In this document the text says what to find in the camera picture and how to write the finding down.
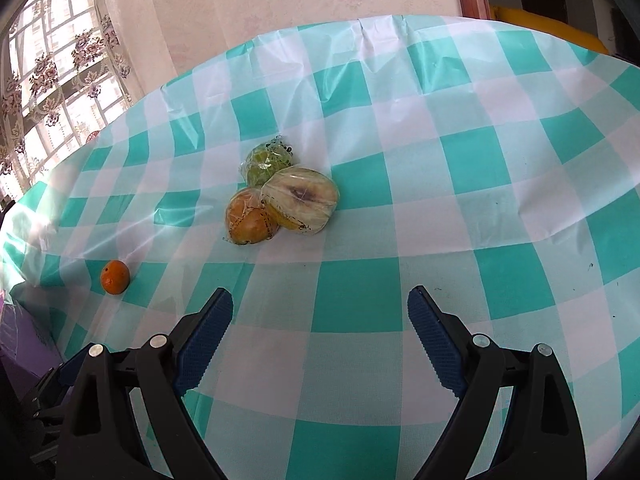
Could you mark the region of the small orange tangerine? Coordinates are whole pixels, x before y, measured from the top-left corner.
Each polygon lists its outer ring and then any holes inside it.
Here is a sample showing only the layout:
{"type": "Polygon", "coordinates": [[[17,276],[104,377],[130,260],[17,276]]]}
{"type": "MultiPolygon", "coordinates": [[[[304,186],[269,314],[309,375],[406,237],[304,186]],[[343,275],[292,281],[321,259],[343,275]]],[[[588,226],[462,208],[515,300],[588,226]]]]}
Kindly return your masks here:
{"type": "Polygon", "coordinates": [[[104,292],[114,296],[122,294],[130,284],[130,271],[126,263],[109,261],[101,271],[100,283],[104,292]]]}

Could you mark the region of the orange fruit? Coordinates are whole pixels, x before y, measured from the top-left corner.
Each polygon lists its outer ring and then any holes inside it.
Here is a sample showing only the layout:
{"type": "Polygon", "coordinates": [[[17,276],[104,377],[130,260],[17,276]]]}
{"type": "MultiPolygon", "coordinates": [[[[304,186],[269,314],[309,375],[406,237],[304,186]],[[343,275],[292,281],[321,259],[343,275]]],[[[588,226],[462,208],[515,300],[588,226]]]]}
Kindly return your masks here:
{"type": "Polygon", "coordinates": [[[247,245],[270,240],[280,226],[260,199],[260,188],[242,188],[232,197],[224,222],[228,237],[235,245],[247,245]]]}

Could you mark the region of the yellow-green pear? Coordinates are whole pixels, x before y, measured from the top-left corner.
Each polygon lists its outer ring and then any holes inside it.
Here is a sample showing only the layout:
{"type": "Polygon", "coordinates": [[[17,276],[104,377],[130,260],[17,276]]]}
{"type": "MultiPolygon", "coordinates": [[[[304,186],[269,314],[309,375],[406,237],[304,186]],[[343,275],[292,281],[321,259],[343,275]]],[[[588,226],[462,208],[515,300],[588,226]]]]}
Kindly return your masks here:
{"type": "Polygon", "coordinates": [[[340,199],[336,184],[319,171],[288,167],[260,190],[260,200],[285,229],[316,234],[329,222],[340,199]]]}

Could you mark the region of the green fruit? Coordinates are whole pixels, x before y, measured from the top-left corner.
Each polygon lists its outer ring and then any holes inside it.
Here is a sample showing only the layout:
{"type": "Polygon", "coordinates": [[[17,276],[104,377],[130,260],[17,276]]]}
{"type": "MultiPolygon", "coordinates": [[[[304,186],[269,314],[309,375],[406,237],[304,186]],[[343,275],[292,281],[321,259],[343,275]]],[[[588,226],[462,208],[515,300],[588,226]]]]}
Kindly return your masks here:
{"type": "Polygon", "coordinates": [[[263,186],[278,171],[293,165],[293,149],[280,136],[258,144],[245,157],[241,174],[248,186],[263,186]]]}

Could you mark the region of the purple cardboard box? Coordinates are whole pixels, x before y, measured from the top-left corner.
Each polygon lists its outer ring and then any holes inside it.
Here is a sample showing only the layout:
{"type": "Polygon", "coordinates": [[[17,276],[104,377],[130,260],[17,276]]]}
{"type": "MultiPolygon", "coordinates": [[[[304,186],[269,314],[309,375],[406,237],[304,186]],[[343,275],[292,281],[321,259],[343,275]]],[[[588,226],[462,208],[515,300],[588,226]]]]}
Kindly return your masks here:
{"type": "Polygon", "coordinates": [[[62,362],[50,333],[7,292],[1,292],[1,363],[19,399],[62,362]]]}

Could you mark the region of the black chair back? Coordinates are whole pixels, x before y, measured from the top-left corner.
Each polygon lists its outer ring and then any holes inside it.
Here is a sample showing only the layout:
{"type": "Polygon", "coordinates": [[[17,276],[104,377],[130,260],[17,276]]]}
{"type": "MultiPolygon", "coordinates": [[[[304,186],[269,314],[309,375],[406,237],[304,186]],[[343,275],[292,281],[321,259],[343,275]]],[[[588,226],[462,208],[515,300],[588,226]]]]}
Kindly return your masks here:
{"type": "Polygon", "coordinates": [[[15,200],[9,196],[3,197],[0,200],[0,226],[2,226],[4,218],[8,211],[15,205],[15,200]]]}

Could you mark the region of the floral lace curtain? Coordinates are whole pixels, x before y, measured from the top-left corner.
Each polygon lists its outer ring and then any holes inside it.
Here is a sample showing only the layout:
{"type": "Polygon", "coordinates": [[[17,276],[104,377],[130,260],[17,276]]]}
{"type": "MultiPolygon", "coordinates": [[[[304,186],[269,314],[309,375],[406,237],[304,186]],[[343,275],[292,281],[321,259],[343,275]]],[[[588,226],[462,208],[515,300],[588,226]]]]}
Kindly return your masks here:
{"type": "Polygon", "coordinates": [[[1,195],[17,200],[122,114],[131,67],[103,0],[27,0],[1,43],[1,195]]]}

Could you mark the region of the teal white checkered tablecloth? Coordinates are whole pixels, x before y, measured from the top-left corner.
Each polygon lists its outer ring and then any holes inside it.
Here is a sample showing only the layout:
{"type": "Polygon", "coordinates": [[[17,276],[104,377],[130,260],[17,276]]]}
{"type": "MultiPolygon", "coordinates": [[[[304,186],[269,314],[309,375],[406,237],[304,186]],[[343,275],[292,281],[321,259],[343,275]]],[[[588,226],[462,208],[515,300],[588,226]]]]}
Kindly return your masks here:
{"type": "Polygon", "coordinates": [[[638,68],[491,21],[270,32],[130,107],[1,231],[1,286],[63,356],[231,292],[186,395],[231,479],[416,474],[456,404],[408,319],[416,285],[503,347],[553,349],[598,474],[639,415],[638,68]],[[262,189],[242,162],[275,136],[340,199],[316,234],[235,245],[228,203],[262,189]]]}

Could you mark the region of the yellow sofa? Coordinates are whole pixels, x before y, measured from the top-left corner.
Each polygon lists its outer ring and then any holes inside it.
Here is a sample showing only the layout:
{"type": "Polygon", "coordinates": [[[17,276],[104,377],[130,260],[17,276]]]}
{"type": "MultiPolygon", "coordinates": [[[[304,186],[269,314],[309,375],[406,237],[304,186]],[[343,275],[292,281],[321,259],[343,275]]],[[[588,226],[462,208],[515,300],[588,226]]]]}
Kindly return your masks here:
{"type": "Polygon", "coordinates": [[[605,44],[597,36],[561,21],[554,20],[553,18],[546,18],[542,15],[533,14],[521,9],[507,8],[506,6],[491,6],[490,16],[493,20],[533,29],[537,32],[544,32],[545,34],[561,38],[572,44],[577,44],[579,47],[587,50],[606,55],[610,54],[605,44]]]}

